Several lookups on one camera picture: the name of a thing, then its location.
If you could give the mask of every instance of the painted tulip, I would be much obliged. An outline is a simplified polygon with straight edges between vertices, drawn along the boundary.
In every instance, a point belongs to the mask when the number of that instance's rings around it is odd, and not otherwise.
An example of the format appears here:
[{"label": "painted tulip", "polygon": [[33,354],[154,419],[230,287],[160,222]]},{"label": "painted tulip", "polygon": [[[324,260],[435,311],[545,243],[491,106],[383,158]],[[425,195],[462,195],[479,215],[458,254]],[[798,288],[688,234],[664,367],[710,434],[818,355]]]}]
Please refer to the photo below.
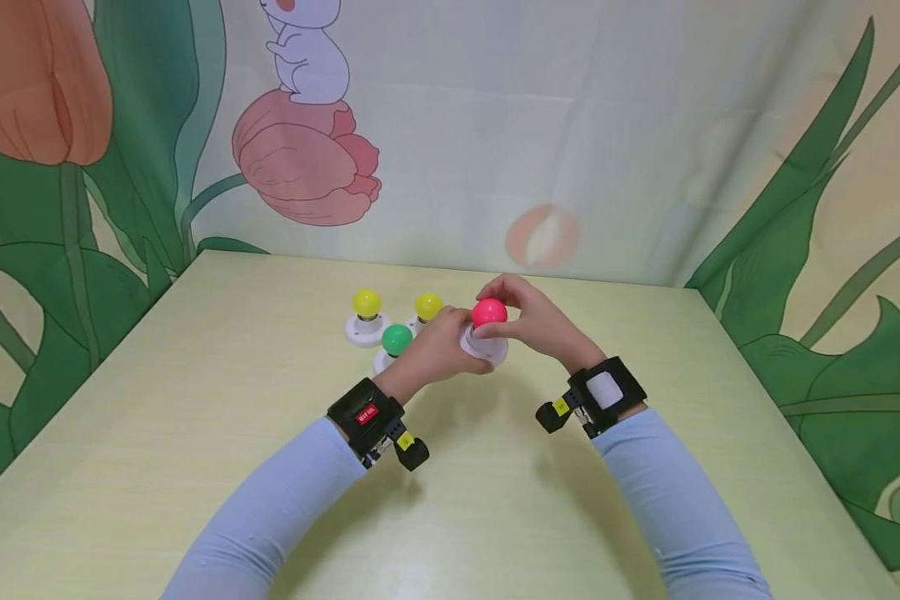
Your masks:
[{"label": "painted tulip", "polygon": [[0,152],[88,165],[107,151],[113,96],[83,0],[0,0]]},{"label": "painted tulip", "polygon": [[303,105],[273,90],[243,113],[233,132],[233,158],[273,210],[318,226],[359,221],[377,200],[378,151],[356,135],[346,102]]}]

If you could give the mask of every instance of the light blue sleeve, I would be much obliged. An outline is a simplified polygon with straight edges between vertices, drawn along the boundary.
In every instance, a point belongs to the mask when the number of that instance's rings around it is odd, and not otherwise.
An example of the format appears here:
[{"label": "light blue sleeve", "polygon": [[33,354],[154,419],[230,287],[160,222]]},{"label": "light blue sleeve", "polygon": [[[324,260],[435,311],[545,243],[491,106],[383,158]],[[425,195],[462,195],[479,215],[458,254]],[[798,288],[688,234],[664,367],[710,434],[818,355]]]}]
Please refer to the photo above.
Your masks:
[{"label": "light blue sleeve", "polygon": [[237,487],[161,598],[267,600],[313,522],[366,472],[334,424],[319,418]]},{"label": "light blue sleeve", "polygon": [[679,437],[648,409],[596,437],[673,600],[771,598],[726,505]]}]

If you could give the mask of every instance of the backdrop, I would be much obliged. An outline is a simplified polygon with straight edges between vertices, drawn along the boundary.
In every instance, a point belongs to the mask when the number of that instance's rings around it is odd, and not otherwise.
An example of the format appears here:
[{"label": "backdrop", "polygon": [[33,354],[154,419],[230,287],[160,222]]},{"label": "backdrop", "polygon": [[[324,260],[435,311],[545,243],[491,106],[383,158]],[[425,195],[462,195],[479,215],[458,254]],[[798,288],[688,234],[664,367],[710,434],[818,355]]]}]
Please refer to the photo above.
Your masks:
[{"label": "backdrop", "polygon": [[900,582],[900,0],[0,1],[0,473],[203,248],[700,289]]}]

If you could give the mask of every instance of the pink ball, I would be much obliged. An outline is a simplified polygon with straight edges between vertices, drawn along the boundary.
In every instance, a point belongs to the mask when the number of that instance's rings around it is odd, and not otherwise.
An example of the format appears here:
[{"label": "pink ball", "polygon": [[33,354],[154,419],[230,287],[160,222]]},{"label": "pink ball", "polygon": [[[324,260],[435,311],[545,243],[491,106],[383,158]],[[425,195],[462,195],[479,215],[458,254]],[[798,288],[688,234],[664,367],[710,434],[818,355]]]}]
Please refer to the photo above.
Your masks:
[{"label": "pink ball", "polygon": [[488,297],[477,302],[473,308],[473,326],[479,328],[487,323],[505,323],[507,308],[495,297]]}]

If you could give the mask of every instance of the ball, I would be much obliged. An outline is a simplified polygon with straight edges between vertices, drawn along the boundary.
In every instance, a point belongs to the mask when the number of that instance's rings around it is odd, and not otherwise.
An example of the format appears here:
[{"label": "ball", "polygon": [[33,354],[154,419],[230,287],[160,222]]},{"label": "ball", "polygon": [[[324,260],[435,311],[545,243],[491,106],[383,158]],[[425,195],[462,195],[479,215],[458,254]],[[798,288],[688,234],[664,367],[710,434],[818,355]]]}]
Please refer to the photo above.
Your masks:
[{"label": "ball", "polygon": [[432,321],[443,308],[443,301],[436,294],[420,294],[413,307],[417,309],[418,317],[424,321]]},{"label": "ball", "polygon": [[374,318],[382,305],[380,295],[373,290],[361,290],[353,297],[353,311],[358,317]]},{"label": "ball", "polygon": [[399,356],[410,346],[413,341],[413,331],[407,326],[391,326],[384,331],[384,337],[380,343],[391,356]]},{"label": "ball", "polygon": [[504,323],[507,321],[507,308],[495,297],[488,297],[477,302],[473,308],[473,326],[479,328],[487,323]]}]

